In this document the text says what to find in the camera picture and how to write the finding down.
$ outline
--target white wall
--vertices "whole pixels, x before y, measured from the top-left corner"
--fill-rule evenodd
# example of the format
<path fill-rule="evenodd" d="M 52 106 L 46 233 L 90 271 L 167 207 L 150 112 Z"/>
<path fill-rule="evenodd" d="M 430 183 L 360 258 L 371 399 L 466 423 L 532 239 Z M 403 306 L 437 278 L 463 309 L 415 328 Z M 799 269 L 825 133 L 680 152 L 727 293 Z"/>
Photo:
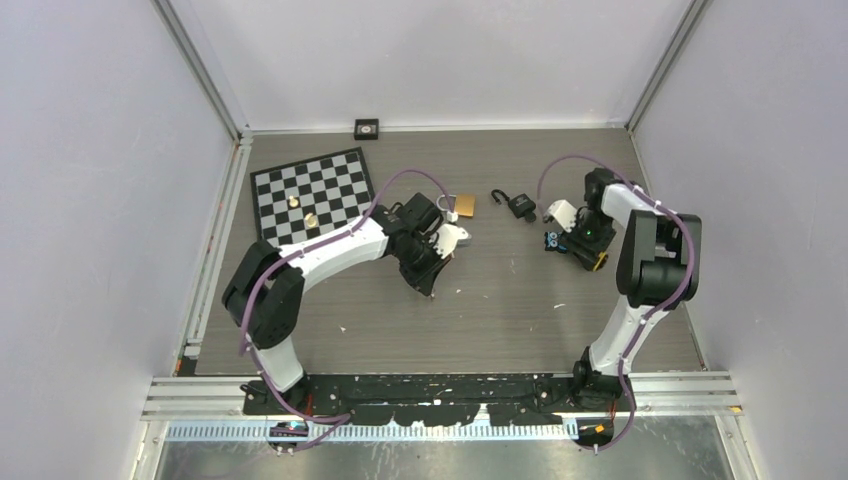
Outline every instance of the white wall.
<path fill-rule="evenodd" d="M 0 478 L 120 478 L 231 142 L 149 1 L 2 2 Z"/>
<path fill-rule="evenodd" d="M 713 2 L 637 132 L 658 194 L 704 220 L 689 310 L 769 479 L 845 478 L 848 5 Z"/>
<path fill-rule="evenodd" d="M 369 116 L 579 126 L 627 121 L 688 3 L 180 0 L 178 10 L 199 19 L 198 48 L 254 130 Z"/>

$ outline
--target concrete floor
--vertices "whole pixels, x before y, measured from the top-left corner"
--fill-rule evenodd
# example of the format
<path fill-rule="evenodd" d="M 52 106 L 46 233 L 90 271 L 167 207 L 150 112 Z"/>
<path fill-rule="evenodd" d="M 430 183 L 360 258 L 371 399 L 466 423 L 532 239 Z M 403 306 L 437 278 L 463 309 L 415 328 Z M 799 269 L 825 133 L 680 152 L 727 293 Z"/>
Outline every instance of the concrete floor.
<path fill-rule="evenodd" d="M 599 272 L 543 248 L 550 225 L 515 219 L 489 197 L 493 188 L 535 197 L 536 182 L 551 160 L 567 153 L 590 154 L 644 184 L 633 145 L 622 129 L 388 133 L 372 142 L 350 134 L 257 136 L 248 172 L 361 146 L 374 187 L 396 171 L 425 169 L 451 193 L 477 196 L 472 219 L 460 224 L 472 235 L 436 283 L 436 299 L 414 292 L 401 279 L 397 261 L 358 265 L 317 285 L 304 297 L 295 347 L 314 373 L 452 373 L 570 371 L 583 349 L 604 328 L 615 305 L 615 264 Z M 582 204 L 587 162 L 563 163 L 549 174 L 544 198 Z M 436 188 L 423 177 L 399 180 L 383 203 L 406 201 Z M 218 279 L 216 302 L 245 250 L 257 239 L 250 176 Z M 197 365 L 199 374 L 255 371 L 239 358 L 237 329 L 216 303 Z M 637 371 L 700 368 L 688 317 L 672 312 L 653 331 L 634 363 Z"/>

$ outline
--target gold padlock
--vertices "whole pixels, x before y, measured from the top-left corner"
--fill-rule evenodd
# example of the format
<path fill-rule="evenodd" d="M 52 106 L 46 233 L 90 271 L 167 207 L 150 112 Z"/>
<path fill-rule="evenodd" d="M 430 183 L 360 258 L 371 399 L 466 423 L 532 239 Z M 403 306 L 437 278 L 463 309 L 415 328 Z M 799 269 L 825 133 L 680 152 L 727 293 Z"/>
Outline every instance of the gold padlock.
<path fill-rule="evenodd" d="M 439 207 L 439 210 L 447 211 L 447 207 L 442 206 L 443 198 L 445 198 L 444 195 L 439 195 L 439 198 L 436 199 L 436 206 Z M 451 198 L 454 199 L 454 211 L 457 215 L 466 218 L 474 216 L 474 203 L 477 197 L 468 193 L 460 193 L 459 195 L 451 195 Z"/>

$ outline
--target checkered board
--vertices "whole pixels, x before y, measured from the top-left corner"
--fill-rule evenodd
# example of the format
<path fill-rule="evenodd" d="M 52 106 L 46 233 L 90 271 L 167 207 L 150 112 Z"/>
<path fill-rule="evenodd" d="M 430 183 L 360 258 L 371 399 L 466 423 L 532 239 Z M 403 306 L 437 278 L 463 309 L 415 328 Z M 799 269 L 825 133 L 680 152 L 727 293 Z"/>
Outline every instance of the checkered board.
<path fill-rule="evenodd" d="M 259 237 L 289 245 L 318 237 L 362 215 L 374 198 L 361 148 L 270 168 L 251 175 Z M 297 199 L 291 207 L 289 198 Z M 308 214 L 318 225 L 307 227 Z"/>

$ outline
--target robotic arm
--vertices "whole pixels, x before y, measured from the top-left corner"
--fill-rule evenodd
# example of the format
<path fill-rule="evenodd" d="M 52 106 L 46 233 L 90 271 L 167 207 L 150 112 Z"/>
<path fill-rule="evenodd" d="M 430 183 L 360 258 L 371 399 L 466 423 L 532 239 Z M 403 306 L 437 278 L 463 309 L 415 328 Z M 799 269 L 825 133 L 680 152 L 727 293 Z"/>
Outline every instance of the robotic arm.
<path fill-rule="evenodd" d="M 392 255 L 398 259 L 406 283 L 422 295 L 432 296 L 436 277 L 453 258 L 454 250 L 470 242 L 468 232 L 453 224 L 456 214 L 447 212 L 446 222 L 436 205 L 420 193 L 396 207 L 390 210 L 377 205 L 359 230 L 291 260 L 271 278 L 272 286 L 260 290 L 247 332 L 262 368 L 278 391 L 286 392 L 303 377 L 291 333 L 303 294 L 310 288 L 358 263 Z M 247 299 L 265 270 L 280 257 L 303 252 L 339 230 L 279 249 L 264 240 L 254 243 L 222 299 L 236 324 L 241 326 Z"/>
<path fill-rule="evenodd" d="M 607 247 L 615 237 L 613 221 L 626 228 L 616 271 L 616 286 L 621 296 L 601 336 L 574 365 L 573 395 L 586 404 L 593 401 L 602 404 L 621 395 L 619 360 L 645 314 L 674 293 L 690 262 L 695 262 L 694 269 L 683 295 L 647 320 L 630 355 L 624 359 L 624 375 L 630 373 L 632 358 L 651 329 L 680 301 L 695 295 L 701 219 L 678 214 L 694 240 L 693 259 L 677 225 L 642 201 L 609 170 L 596 168 L 587 174 L 585 187 L 585 207 L 577 209 L 559 200 L 548 208 L 544 220 L 556 221 L 562 231 L 548 232 L 545 238 L 547 250 L 573 254 L 584 268 L 594 271 L 606 263 Z"/>

